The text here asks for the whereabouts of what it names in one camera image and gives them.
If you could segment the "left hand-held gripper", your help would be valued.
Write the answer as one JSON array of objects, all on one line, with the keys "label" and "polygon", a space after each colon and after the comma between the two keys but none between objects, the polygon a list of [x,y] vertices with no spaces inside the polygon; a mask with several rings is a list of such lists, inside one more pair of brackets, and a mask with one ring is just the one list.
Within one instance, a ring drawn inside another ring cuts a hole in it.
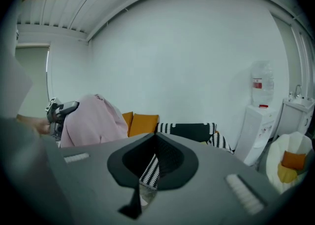
[{"label": "left hand-held gripper", "polygon": [[[45,108],[47,113],[47,120],[50,124],[49,134],[55,139],[56,142],[61,141],[63,124],[65,116],[60,113],[61,102],[53,97],[50,99],[48,105]],[[65,114],[68,115],[74,112],[79,106],[79,102],[71,101],[65,104]]]}]

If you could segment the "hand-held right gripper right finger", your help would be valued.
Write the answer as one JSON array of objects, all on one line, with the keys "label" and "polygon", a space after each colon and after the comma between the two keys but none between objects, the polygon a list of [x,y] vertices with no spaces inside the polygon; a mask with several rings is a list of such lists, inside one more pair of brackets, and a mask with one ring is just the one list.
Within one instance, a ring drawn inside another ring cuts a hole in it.
[{"label": "hand-held right gripper right finger", "polygon": [[279,194],[231,153],[157,133],[160,178],[144,225],[263,225]]}]

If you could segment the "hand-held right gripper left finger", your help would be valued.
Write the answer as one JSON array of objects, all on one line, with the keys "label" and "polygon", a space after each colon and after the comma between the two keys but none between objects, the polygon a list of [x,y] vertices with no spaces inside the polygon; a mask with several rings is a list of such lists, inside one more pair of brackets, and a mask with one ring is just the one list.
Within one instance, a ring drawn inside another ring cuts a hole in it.
[{"label": "hand-held right gripper left finger", "polygon": [[114,142],[61,148],[67,168],[90,211],[85,225],[132,225],[156,196],[145,185],[148,167],[155,169],[155,135],[141,134]]}]

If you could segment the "pink cloth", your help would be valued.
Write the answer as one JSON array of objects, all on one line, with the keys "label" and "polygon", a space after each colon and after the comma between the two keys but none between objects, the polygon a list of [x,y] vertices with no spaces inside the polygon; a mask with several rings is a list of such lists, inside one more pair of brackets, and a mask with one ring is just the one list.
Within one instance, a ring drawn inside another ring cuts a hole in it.
[{"label": "pink cloth", "polygon": [[112,142],[128,138],[128,126],[120,110],[103,96],[86,95],[64,120],[61,147]]}]

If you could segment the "black white patterned blanket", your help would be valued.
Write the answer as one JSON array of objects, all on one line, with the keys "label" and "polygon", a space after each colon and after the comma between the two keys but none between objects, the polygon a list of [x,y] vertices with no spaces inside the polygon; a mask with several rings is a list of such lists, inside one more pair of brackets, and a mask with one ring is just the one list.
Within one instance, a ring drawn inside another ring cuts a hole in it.
[{"label": "black white patterned blanket", "polygon": [[[194,140],[199,143],[211,145],[216,148],[225,150],[231,154],[231,149],[225,137],[217,131],[216,123],[203,124],[175,124],[175,123],[159,123],[156,132],[172,134]],[[153,155],[150,163],[140,177],[139,183],[153,191],[157,190],[159,178],[158,158]]]}]

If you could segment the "person's left forearm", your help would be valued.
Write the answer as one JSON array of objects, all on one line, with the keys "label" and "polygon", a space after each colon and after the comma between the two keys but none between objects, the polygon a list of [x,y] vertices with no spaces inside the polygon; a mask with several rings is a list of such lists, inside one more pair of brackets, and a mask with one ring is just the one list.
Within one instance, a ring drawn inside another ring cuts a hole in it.
[{"label": "person's left forearm", "polygon": [[50,122],[47,118],[38,118],[38,117],[27,117],[23,115],[17,115],[17,121],[27,125],[28,127],[32,128],[34,133],[37,136],[40,135],[49,135],[50,134]]}]

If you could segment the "person's white shirt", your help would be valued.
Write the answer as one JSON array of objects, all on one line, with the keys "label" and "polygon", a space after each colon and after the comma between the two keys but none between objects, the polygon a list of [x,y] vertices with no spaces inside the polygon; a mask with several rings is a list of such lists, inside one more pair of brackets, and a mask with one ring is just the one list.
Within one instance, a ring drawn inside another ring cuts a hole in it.
[{"label": "person's white shirt", "polygon": [[32,81],[15,58],[17,19],[22,0],[14,0],[0,23],[0,117],[15,118]]}]

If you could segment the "white water dispenser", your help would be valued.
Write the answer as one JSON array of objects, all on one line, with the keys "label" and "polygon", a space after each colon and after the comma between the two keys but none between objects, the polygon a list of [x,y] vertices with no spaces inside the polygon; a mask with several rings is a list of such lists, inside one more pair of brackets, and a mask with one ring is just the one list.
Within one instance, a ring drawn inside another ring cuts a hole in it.
[{"label": "white water dispenser", "polygon": [[273,108],[252,105],[247,107],[240,141],[243,145],[242,160],[246,165],[253,165],[261,155],[270,138],[277,115],[278,111]]}]

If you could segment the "yellow cushion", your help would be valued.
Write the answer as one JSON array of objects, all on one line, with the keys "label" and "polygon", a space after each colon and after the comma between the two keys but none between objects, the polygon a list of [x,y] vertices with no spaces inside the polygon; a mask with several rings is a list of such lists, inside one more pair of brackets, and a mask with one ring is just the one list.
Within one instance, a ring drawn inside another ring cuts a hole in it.
[{"label": "yellow cushion", "polygon": [[291,183],[297,178],[297,171],[278,164],[278,178],[282,183]]}]

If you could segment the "small orange cushion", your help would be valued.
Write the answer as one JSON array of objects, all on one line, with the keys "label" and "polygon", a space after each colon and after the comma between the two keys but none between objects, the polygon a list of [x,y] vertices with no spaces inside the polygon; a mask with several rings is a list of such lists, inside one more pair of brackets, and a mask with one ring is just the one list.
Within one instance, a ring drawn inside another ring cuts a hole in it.
[{"label": "small orange cushion", "polygon": [[302,170],[304,168],[306,154],[295,154],[288,151],[284,152],[282,166],[294,170]]}]

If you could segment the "white beanbag chair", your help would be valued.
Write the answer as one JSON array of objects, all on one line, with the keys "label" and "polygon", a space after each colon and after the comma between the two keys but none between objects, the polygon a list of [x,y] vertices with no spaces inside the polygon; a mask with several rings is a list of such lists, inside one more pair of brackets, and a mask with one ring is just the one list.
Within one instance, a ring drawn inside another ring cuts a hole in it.
[{"label": "white beanbag chair", "polygon": [[[296,170],[297,178],[288,184],[282,183],[277,174],[278,164],[282,162],[285,151],[295,154],[306,154],[304,168]],[[281,135],[269,146],[261,158],[258,171],[267,177],[271,185],[279,193],[284,193],[304,180],[313,161],[315,161],[315,151],[311,140],[299,132],[294,132]]]}]

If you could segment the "white sink cabinet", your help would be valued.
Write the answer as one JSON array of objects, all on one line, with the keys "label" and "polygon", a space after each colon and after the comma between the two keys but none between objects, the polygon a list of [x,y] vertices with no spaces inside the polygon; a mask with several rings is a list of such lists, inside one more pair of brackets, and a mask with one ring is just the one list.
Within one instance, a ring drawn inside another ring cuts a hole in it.
[{"label": "white sink cabinet", "polygon": [[273,141],[283,134],[291,134],[296,131],[306,134],[313,117],[314,108],[315,99],[313,98],[285,98]]}]

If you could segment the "clear water bottle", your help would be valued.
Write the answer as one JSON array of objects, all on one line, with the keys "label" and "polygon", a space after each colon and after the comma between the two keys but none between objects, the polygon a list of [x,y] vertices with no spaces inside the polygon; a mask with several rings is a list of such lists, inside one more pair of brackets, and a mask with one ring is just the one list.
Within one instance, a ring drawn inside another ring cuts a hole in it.
[{"label": "clear water bottle", "polygon": [[270,105],[274,97],[274,74],[270,61],[257,61],[251,67],[252,105]]}]

